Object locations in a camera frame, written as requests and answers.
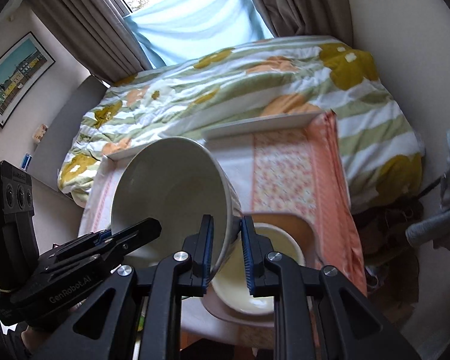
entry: metal screw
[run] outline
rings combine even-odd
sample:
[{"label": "metal screw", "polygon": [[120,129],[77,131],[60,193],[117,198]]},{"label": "metal screw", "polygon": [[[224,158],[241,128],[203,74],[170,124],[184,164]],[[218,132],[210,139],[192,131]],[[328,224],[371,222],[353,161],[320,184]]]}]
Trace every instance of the metal screw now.
[{"label": "metal screw", "polygon": [[280,261],[282,259],[282,254],[279,253],[278,251],[271,251],[268,255],[267,258],[270,261]]},{"label": "metal screw", "polygon": [[324,274],[326,274],[327,276],[336,276],[337,273],[339,273],[339,271],[333,265],[324,267]]},{"label": "metal screw", "polygon": [[116,270],[120,276],[128,276],[130,273],[132,273],[133,268],[131,266],[124,266],[122,265],[120,268]]},{"label": "metal screw", "polygon": [[186,251],[178,251],[173,255],[175,261],[185,261],[188,258],[188,253]]}]

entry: striped duvet cover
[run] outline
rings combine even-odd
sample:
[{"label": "striped duvet cover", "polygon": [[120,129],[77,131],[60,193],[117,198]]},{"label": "striped duvet cover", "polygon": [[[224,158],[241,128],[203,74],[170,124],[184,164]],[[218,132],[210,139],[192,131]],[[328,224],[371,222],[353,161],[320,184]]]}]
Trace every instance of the striped duvet cover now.
[{"label": "striped duvet cover", "polygon": [[103,155],[204,127],[285,112],[332,109],[352,211],[415,193],[421,154],[411,126],[380,83],[372,56],[328,36],[262,40],[110,87],[87,112],[60,171],[85,202]]}]

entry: window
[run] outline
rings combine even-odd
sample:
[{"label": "window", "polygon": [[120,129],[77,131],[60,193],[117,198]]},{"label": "window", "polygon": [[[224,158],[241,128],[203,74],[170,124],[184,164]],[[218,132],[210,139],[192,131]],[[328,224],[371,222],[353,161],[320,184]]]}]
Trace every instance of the window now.
[{"label": "window", "polygon": [[252,0],[111,0],[152,66],[272,38]]}]

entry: black picture frame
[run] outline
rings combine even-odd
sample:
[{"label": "black picture frame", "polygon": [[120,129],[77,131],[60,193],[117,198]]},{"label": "black picture frame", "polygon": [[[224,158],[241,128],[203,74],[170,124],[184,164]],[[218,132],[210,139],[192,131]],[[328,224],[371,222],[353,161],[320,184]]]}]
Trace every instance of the black picture frame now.
[{"label": "black picture frame", "polygon": [[23,97],[55,62],[31,31],[0,57],[1,128],[5,127]]}]

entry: large white bowl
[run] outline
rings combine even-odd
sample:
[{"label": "large white bowl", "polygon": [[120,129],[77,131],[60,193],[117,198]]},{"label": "large white bowl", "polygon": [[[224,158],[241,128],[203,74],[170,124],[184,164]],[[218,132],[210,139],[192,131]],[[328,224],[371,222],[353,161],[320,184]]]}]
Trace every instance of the large white bowl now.
[{"label": "large white bowl", "polygon": [[[293,258],[299,265],[305,265],[303,253],[296,241],[281,228],[268,223],[256,223],[255,231],[269,237],[275,251]],[[243,262],[242,243],[237,240],[230,257],[211,281],[217,296],[228,307],[249,315],[266,315],[274,311],[274,298],[254,298],[248,292]]]},{"label": "large white bowl", "polygon": [[151,143],[130,162],[116,188],[111,209],[112,232],[152,217],[162,225],[159,238],[128,254],[136,268],[157,264],[182,249],[199,232],[202,216],[214,217],[211,259],[213,276],[224,257],[241,216],[238,197],[216,160],[202,145],[186,138]]}]

